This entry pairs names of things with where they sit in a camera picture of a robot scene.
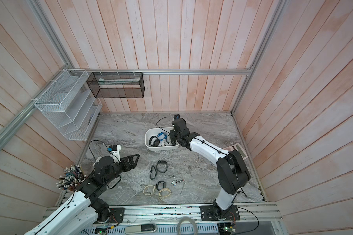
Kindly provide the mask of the blue band watch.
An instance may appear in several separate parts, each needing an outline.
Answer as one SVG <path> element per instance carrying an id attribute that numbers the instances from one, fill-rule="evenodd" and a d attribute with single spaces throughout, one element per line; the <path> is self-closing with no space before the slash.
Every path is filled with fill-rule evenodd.
<path id="1" fill-rule="evenodd" d="M 160 141 L 162 141 L 163 139 L 167 139 L 167 136 L 168 136 L 168 134 L 165 132 L 161 132 L 161 133 L 157 134 L 157 137 Z"/>

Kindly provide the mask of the black sport watch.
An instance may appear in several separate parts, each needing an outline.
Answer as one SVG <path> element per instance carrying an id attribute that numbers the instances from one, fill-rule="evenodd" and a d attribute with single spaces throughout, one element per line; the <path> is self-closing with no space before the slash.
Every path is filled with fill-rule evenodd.
<path id="1" fill-rule="evenodd" d="M 150 147 L 158 147 L 160 145 L 160 140 L 157 136 L 151 136 L 148 143 Z"/>

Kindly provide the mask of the small black band watch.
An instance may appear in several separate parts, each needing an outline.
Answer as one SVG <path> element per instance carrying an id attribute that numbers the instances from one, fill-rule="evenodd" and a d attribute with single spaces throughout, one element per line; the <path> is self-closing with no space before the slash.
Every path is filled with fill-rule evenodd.
<path id="1" fill-rule="evenodd" d="M 166 187 L 167 187 L 167 184 L 166 184 L 165 181 L 158 181 L 158 182 L 156 183 L 156 189 L 157 189 L 158 191 L 160 191 L 160 190 L 162 190 L 162 189 L 165 189 Z"/>

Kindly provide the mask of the yellow cream band watch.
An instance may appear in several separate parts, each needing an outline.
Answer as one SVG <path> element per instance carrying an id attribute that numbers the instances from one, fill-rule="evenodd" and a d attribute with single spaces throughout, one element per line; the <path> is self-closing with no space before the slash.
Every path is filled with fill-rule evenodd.
<path id="1" fill-rule="evenodd" d="M 169 188 L 164 188 L 158 192 L 158 197 L 160 199 L 164 199 L 164 198 L 169 197 L 171 195 L 171 193 L 172 193 L 172 191 Z"/>

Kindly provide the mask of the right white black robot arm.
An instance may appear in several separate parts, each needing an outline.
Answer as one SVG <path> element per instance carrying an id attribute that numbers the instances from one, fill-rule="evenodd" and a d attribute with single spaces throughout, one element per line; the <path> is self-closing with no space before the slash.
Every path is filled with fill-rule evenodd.
<path id="1" fill-rule="evenodd" d="M 170 131 L 172 142 L 200 154 L 217 167 L 221 190 L 211 206 L 202 206 L 203 221 L 224 220 L 229 216 L 240 218 L 236 213 L 234 200 L 243 186 L 251 179 L 250 172 L 243 160 L 245 153 L 240 150 L 224 150 L 206 141 L 196 132 L 190 132 L 185 119 L 174 115 L 173 129 Z"/>

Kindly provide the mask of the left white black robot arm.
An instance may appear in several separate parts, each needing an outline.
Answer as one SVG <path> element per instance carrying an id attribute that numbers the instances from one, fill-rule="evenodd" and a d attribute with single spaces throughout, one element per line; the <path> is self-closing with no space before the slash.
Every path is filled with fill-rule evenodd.
<path id="1" fill-rule="evenodd" d="M 95 222 L 110 223 L 114 214 L 100 196 L 107 190 L 110 182 L 123 172 L 135 169 L 139 157 L 139 154 L 130 155 L 122 158 L 118 163 L 110 156 L 102 157 L 72 196 L 26 234 L 76 235 Z"/>

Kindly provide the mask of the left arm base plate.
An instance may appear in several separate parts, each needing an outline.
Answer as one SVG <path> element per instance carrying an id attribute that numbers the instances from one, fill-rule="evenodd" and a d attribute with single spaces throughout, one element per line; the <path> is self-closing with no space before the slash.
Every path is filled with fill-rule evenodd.
<path id="1" fill-rule="evenodd" d="M 122 223 L 125 208 L 104 208 L 98 212 L 98 223 Z"/>

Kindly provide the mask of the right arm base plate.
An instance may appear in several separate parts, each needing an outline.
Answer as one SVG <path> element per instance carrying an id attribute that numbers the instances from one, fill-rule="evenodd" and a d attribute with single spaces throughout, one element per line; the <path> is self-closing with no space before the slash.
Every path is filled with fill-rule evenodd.
<path id="1" fill-rule="evenodd" d="M 226 210 L 221 210 L 218 206 L 208 205 L 200 206 L 202 221 L 219 221 L 219 220 L 240 220 L 238 207 L 232 205 Z"/>

